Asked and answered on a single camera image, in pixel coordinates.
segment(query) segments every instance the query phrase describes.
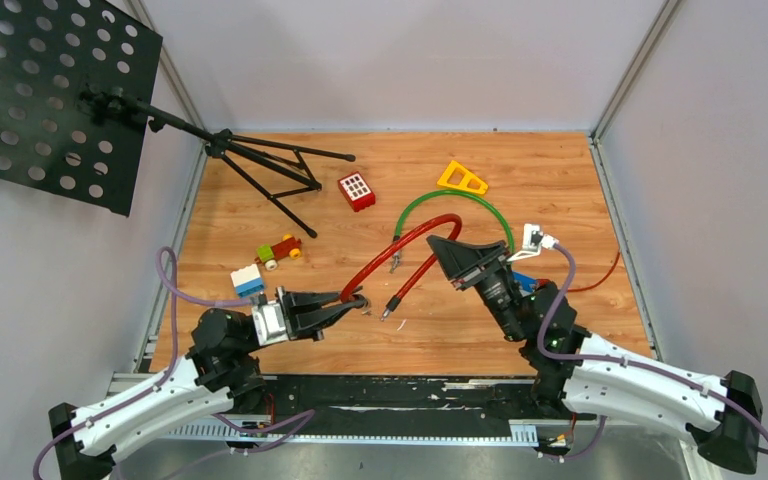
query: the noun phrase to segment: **yellow triangle toy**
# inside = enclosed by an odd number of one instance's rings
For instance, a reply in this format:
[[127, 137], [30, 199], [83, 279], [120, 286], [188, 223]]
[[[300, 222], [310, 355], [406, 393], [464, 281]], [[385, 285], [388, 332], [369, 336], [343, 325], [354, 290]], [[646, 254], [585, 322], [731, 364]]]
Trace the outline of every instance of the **yellow triangle toy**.
[[[458, 183], [449, 183], [452, 179], [452, 175], [461, 175], [461, 180]], [[470, 185], [478, 184], [478, 187], [472, 187]], [[487, 193], [487, 182], [478, 178], [478, 176], [470, 172], [466, 167], [460, 163], [452, 160], [449, 166], [446, 167], [446, 171], [437, 180], [437, 186], [441, 188], [451, 188], [453, 190], [460, 190], [462, 192], [474, 193], [476, 195], [484, 195]]]

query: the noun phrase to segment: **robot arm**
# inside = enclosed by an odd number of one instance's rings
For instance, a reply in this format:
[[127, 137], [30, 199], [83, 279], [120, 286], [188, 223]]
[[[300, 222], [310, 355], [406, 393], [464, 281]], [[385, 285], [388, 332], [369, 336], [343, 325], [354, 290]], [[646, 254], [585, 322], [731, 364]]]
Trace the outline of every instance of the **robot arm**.
[[[526, 226], [530, 248], [518, 255], [539, 253], [543, 235], [539, 227], [532, 230], [529, 236]], [[522, 294], [504, 242], [473, 246], [431, 236], [428, 243], [456, 289], [476, 289], [505, 339], [525, 341], [520, 354], [537, 370], [531, 398], [544, 414], [627, 420], [697, 445], [703, 457], [720, 467], [755, 473], [758, 430], [716, 398], [733, 401], [760, 422], [761, 400], [752, 377], [736, 371], [722, 378], [689, 372], [625, 350], [575, 325], [577, 312], [566, 298], [550, 314], [558, 287], [547, 282]], [[550, 324], [543, 325], [550, 316]], [[543, 345], [538, 344], [541, 329]], [[676, 378], [702, 385], [701, 391]]]
[[114, 465], [178, 426], [232, 408], [251, 411], [265, 383], [258, 360], [250, 354], [281, 342], [322, 340], [325, 328], [367, 304], [360, 295], [338, 302], [339, 292], [285, 292], [279, 287], [275, 300], [258, 296], [251, 315], [207, 310], [192, 332], [193, 347], [177, 359], [162, 386], [156, 384], [165, 371], [101, 402], [80, 408], [64, 403], [49, 411], [55, 437], [86, 422], [55, 446], [61, 477], [104, 478]]

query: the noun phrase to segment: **wire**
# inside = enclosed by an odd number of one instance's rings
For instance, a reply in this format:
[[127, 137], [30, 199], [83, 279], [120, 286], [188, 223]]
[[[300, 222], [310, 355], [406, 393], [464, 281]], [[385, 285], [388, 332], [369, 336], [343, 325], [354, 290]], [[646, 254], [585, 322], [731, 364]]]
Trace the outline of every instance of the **wire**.
[[292, 437], [293, 435], [298, 433], [299, 430], [304, 428], [304, 426], [307, 425], [307, 423], [310, 422], [310, 420], [313, 418], [313, 414], [314, 413], [315, 413], [314, 410], [307, 410], [307, 411], [302, 412], [302, 413], [300, 413], [300, 414], [298, 414], [298, 415], [296, 415], [294, 417], [290, 417], [290, 418], [288, 418], [288, 419], [286, 419], [286, 420], [284, 420], [282, 422], [279, 422], [279, 423], [277, 423], [275, 425], [271, 425], [270, 427], [262, 428], [262, 429], [256, 429], [256, 430], [250, 430], [250, 429], [238, 427], [236, 424], [232, 423], [227, 418], [222, 417], [221, 415], [214, 415], [214, 417], [218, 418], [225, 425], [228, 425], [229, 427], [231, 427], [232, 429], [234, 429], [234, 430], [236, 430], [236, 431], [238, 431], [240, 433], [247, 433], [247, 434], [249, 434], [249, 433], [266, 433], [267, 429], [269, 431], [271, 431], [271, 430], [274, 430], [274, 429], [281, 428], [281, 427], [284, 427], [286, 425], [289, 425], [289, 424], [291, 424], [293, 422], [296, 422], [296, 421], [299, 421], [299, 420], [301, 420], [301, 421], [298, 423], [298, 425], [293, 427], [289, 432], [284, 434], [278, 440], [275, 440], [273, 442], [267, 443], [266, 445], [261, 445], [261, 446], [257, 446], [257, 447], [254, 447], [254, 448], [231, 448], [231, 449], [222, 449], [222, 450], [219, 450], [219, 451], [216, 451], [216, 452], [213, 452], [213, 453], [208, 453], [207, 455], [199, 458], [198, 460], [195, 460], [194, 462], [192, 462], [192, 463], [190, 463], [188, 465], [185, 465], [185, 466], [179, 468], [178, 470], [175, 470], [174, 472], [170, 473], [169, 475], [166, 475], [165, 477], [161, 478], [161, 480], [169, 480], [170, 478], [177, 477], [178, 475], [181, 475], [182, 473], [190, 471], [193, 468], [197, 467], [198, 465], [201, 465], [202, 463], [207, 462], [208, 460], [212, 460], [214, 458], [221, 457], [223, 455], [229, 455], [229, 454], [232, 454], [232, 453], [242, 453], [243, 455], [248, 455], [250, 453], [262, 453], [262, 452], [266, 452], [266, 451], [272, 450], [273, 448], [278, 448], [281, 445], [283, 445], [284, 443], [286, 443], [287, 440], [290, 439], [290, 437]]
[[[346, 286], [343, 288], [343, 291], [340, 292], [340, 300], [343, 303], [352, 301], [353, 292], [355, 291], [355, 288], [357, 288], [357, 286], [360, 285], [361, 282], [363, 282], [366, 279], [366, 277], [368, 277], [373, 271], [375, 271], [376, 268], [380, 267], [381, 264], [384, 263], [391, 255], [393, 255], [394, 252], [396, 252], [397, 250], [400, 250], [405, 245], [416, 240], [417, 237], [431, 230], [432, 228], [438, 227], [445, 223], [454, 224], [452, 231], [449, 233], [449, 237], [448, 237], [449, 240], [454, 240], [458, 238], [458, 235], [461, 233], [461, 227], [463, 226], [461, 217], [455, 215], [454, 213], [447, 213], [444, 215], [440, 215], [438, 217], [434, 217], [431, 220], [428, 220], [427, 222], [423, 223], [422, 225], [419, 225], [418, 227], [408, 232], [407, 235], [400, 238], [395, 243], [390, 244], [383, 252], [379, 253], [378, 256], [373, 258], [369, 263], [366, 264], [366, 266], [360, 269], [360, 271], [354, 277], [352, 277], [351, 280], [349, 280], [349, 283], [346, 284]], [[425, 260], [425, 262], [423, 262], [423, 264], [416, 270], [416, 272], [414, 272], [414, 274], [411, 275], [411, 277], [407, 280], [407, 282], [405, 282], [405, 284], [402, 285], [402, 288], [399, 289], [399, 291], [396, 293], [396, 295], [393, 296], [393, 298], [398, 298], [398, 301], [401, 301], [405, 297], [405, 295], [407, 295], [410, 289], [413, 288], [416, 282], [418, 282], [419, 279], [422, 278], [425, 272], [427, 272], [428, 269], [431, 268], [431, 266], [434, 265], [434, 262], [436, 261], [437, 261], [437, 257], [435, 257], [433, 254], [429, 256], [428, 259]], [[395, 310], [395, 308], [388, 308], [388, 310], [393, 311]]]
[[[169, 277], [166, 276], [165, 269], [163, 268], [163, 254], [167, 254], [169, 256], [169, 266], [171, 270], [171, 275]], [[172, 360], [169, 362], [169, 366], [164, 370], [163, 375], [160, 377], [160, 379], [155, 382], [151, 387], [146, 388], [142, 392], [138, 393], [137, 395], [131, 397], [128, 400], [125, 400], [124, 402], [114, 405], [107, 410], [103, 410], [101, 413], [95, 416], [88, 417], [87, 420], [78, 423], [77, 425], [73, 425], [72, 427], [66, 429], [64, 432], [62, 432], [60, 435], [57, 435], [53, 439], [51, 439], [50, 442], [48, 442], [40, 451], [40, 453], [37, 455], [37, 458], [34, 460], [34, 466], [33, 466], [33, 477], [34, 480], [43, 480], [42, 475], [40, 474], [40, 467], [42, 466], [42, 461], [45, 458], [45, 456], [48, 454], [48, 452], [54, 448], [55, 445], [63, 441], [63, 439], [67, 438], [70, 435], [73, 435], [75, 432], [80, 431], [83, 428], [86, 428], [87, 422], [97, 423], [99, 420], [112, 415], [113, 413], [116, 413], [123, 408], [127, 408], [134, 403], [142, 400], [143, 398], [150, 395], [152, 392], [154, 392], [154, 388], [160, 388], [164, 383], [166, 383], [167, 380], [169, 380], [169, 377], [172, 376], [172, 374], [175, 371], [175, 367], [178, 364], [178, 298], [183, 298], [189, 302], [203, 305], [207, 307], [242, 307], [246, 305], [251, 304], [251, 300], [248, 298], [243, 299], [233, 299], [233, 300], [203, 300], [200, 298], [196, 298], [190, 295], [187, 295], [183, 292], [181, 292], [178, 289], [178, 258], [175, 256], [175, 251], [172, 250], [169, 247], [161, 247], [160, 250], [157, 251], [157, 254], [155, 255], [154, 259], [154, 266], [155, 270], [157, 271], [157, 274], [160, 276], [160, 281], [163, 283], [163, 286], [166, 287], [169, 292], [172, 294], [172, 301], [170, 302], [170, 313], [169, 313], [169, 324], [170, 329], [172, 331]]]
[[[558, 310], [558, 306], [561, 304], [561, 302], [564, 299], [564, 296], [569, 291], [570, 284], [572, 283], [573, 277], [575, 277], [575, 259], [573, 259], [572, 254], [564, 248], [563, 245], [560, 244], [560, 242], [555, 243], [554, 249], [558, 250], [563, 254], [564, 257], [566, 257], [567, 261], [569, 262], [569, 273], [567, 274], [566, 280], [564, 280], [563, 285], [558, 290], [558, 294], [555, 296], [555, 298], [552, 300], [551, 305], [549, 306], [549, 310], [546, 312], [546, 316], [543, 318], [543, 322], [540, 324], [540, 330], [537, 333], [537, 348], [540, 351], [540, 353], [545, 356], [546, 358], [552, 359], [552, 360], [559, 360], [559, 361], [571, 361], [571, 362], [578, 362], [582, 360], [595, 360], [599, 362], [612, 362], [619, 365], [629, 365], [636, 368], [641, 368], [643, 370], [656, 373], [658, 375], [664, 376], [666, 378], [669, 378], [670, 380], [674, 380], [678, 383], [681, 383], [682, 385], [686, 385], [693, 390], [697, 390], [700, 392], [705, 392], [707, 389], [704, 385], [694, 382], [693, 380], [687, 379], [681, 375], [675, 374], [673, 372], [670, 372], [669, 370], [665, 370], [663, 368], [660, 368], [655, 365], [650, 365], [648, 363], [638, 362], [636, 360], [625, 360], [618, 357], [612, 357], [610, 355], [593, 355], [593, 354], [574, 354], [574, 353], [554, 353], [550, 352], [546, 348], [546, 332], [549, 330], [549, 325], [552, 322], [552, 317], [555, 316], [555, 312]], [[746, 420], [749, 421], [749, 423], [752, 424], [753, 427], [755, 427], [756, 430], [758, 430], [758, 433], [761, 434], [762, 437], [764, 437], [764, 440], [766, 440], [768, 444], [768, 430], [766, 427], [761, 425], [761, 422], [755, 418], [751, 413], [749, 413], [745, 408], [740, 406], [737, 402], [734, 400], [726, 397], [725, 395], [722, 395], [718, 392], [709, 390], [707, 391], [707, 394], [713, 397], [716, 400], [719, 400], [720, 402], [724, 403], [726, 406], [731, 407], [734, 409], [737, 413], [742, 415]], [[759, 453], [763, 453], [768, 455], [768, 448], [759, 447], [758, 448]], [[569, 456], [566, 457], [568, 459], [572, 459], [575, 457]]]
[[576, 416], [575, 412], [573, 412], [572, 419], [570, 420], [570, 428], [569, 428], [569, 430], [567, 430], [566, 432], [558, 435], [558, 438], [559, 437], [566, 438], [567, 435], [569, 435], [569, 437], [570, 437], [570, 444], [572, 444], [572, 442], [575, 441], [575, 424], [576, 424], [576, 422], [578, 422], [578, 417]]
[[478, 195], [475, 195], [474, 193], [468, 193], [468, 192], [461, 192], [460, 190], [437, 190], [434, 192], [426, 193], [425, 195], [417, 198], [413, 202], [410, 203], [410, 205], [405, 208], [405, 210], [402, 212], [402, 215], [399, 217], [399, 221], [396, 222], [396, 229], [393, 231], [393, 238], [401, 237], [402, 235], [402, 229], [405, 226], [405, 221], [408, 219], [408, 215], [410, 215], [411, 211], [413, 211], [414, 208], [419, 206], [419, 204], [431, 200], [432, 198], [440, 197], [443, 195], [455, 195], [458, 197], [463, 197], [470, 199], [474, 202], [477, 202], [481, 204], [484, 208], [490, 211], [497, 220], [499, 220], [499, 223], [502, 224], [502, 228], [505, 229], [505, 236], [508, 237], [508, 248], [513, 251], [514, 248], [514, 232], [511, 230], [510, 224], [508, 224], [508, 221], [505, 220], [505, 217], [502, 216], [502, 214], [499, 212], [499, 210], [496, 209], [496, 207], [493, 206], [490, 202], [487, 200], [484, 200], [483, 198], [479, 197]]
[[599, 279], [598, 282], [594, 283], [593, 285], [588, 285], [586, 287], [580, 287], [580, 288], [570, 288], [570, 293], [578, 293], [578, 292], [586, 292], [588, 290], [593, 290], [594, 288], [598, 287], [599, 285], [602, 285], [605, 283], [605, 280], [608, 279], [608, 277], [611, 276], [612, 273], [614, 273], [614, 270], [617, 268], [617, 265], [620, 263], [620, 251], [617, 250], [617, 256], [614, 257], [614, 263], [611, 264], [611, 268], [608, 269], [608, 273], [606, 273], [602, 278]]
[[269, 395], [267, 395], [267, 398], [269, 399], [269, 406], [270, 406], [269, 423], [273, 424], [275, 423], [275, 395], [272, 395], [270, 393]]
[[590, 443], [587, 444], [586, 447], [582, 448], [580, 452], [573, 453], [571, 455], [552, 455], [549, 453], [542, 454], [544, 457], [549, 458], [550, 460], [556, 460], [558, 462], [565, 462], [567, 460], [578, 460], [590, 452], [593, 451], [593, 447], [596, 446], [597, 443], [599, 443], [599, 440], [602, 438], [602, 434], [605, 433], [605, 422], [608, 420], [607, 417], [600, 416], [599, 417], [599, 427], [596, 428], [596, 434], [593, 435], [593, 438], [590, 440]]

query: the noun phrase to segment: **white plug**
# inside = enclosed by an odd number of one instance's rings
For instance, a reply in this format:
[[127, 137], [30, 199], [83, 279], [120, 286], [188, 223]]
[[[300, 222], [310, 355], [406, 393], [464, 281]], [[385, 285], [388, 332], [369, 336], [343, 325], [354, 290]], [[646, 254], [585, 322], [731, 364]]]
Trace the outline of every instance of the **white plug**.
[[526, 223], [522, 229], [522, 247], [508, 258], [509, 263], [540, 255], [542, 249], [553, 250], [558, 240], [546, 235], [536, 223]]

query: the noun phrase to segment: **white wall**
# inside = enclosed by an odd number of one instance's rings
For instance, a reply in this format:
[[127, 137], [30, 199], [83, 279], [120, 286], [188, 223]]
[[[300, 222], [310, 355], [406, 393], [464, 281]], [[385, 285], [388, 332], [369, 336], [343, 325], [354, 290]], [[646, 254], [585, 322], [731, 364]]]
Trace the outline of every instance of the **white wall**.
[[[164, 78], [154, 103], [182, 114]], [[0, 181], [0, 478], [30, 478], [48, 409], [86, 404], [132, 368], [198, 144], [149, 135], [130, 218]], [[46, 479], [58, 478], [54, 454]]]
[[604, 145], [661, 351], [768, 426], [768, 2], [685, 2]]
[[595, 126], [662, 0], [146, 0], [205, 123]]

